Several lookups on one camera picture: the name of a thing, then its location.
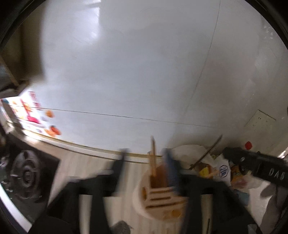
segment colorful poster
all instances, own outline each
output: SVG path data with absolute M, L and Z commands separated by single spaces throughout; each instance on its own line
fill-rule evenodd
M 10 105 L 24 129 L 53 138 L 61 138 L 61 132 L 52 124 L 55 118 L 53 111 L 41 107 L 35 92 L 26 91 L 20 97 L 2 99 L 1 104 L 3 102 Z M 9 120 L 8 114 L 3 111 L 3 106 L 1 110 Z

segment white wall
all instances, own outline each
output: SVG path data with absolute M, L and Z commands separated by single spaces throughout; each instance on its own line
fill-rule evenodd
M 287 49 L 244 0 L 48 0 L 24 29 L 30 89 L 66 141 L 145 154 L 151 135 L 160 152 L 223 133 L 266 152 L 287 132 Z M 257 109 L 275 125 L 242 139 Z

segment gas stove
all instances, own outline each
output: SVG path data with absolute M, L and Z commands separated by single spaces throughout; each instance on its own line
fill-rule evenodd
M 33 224 L 46 208 L 59 159 L 12 134 L 0 159 L 0 182 L 10 200 Z

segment black glass stovetop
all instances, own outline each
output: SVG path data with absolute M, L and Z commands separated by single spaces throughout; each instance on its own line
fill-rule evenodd
M 6 145 L 8 161 L 6 166 L 0 166 L 1 186 L 23 216 L 33 224 L 41 212 L 47 207 L 55 172 L 60 160 L 29 146 L 12 134 L 8 135 Z M 20 173 L 18 174 L 22 173 L 24 175 L 23 178 L 25 178 L 21 180 L 17 175 L 14 175 L 17 173 L 13 165 L 15 165 L 15 159 L 19 158 L 19 154 L 23 156 L 23 152 L 32 152 L 38 166 L 35 172 L 29 171 L 31 170 L 29 165 L 25 165 L 24 169 L 20 169 Z M 34 186 L 37 188 L 29 190 L 29 186 L 35 183 L 32 180 L 34 173 L 38 175 L 37 186 Z

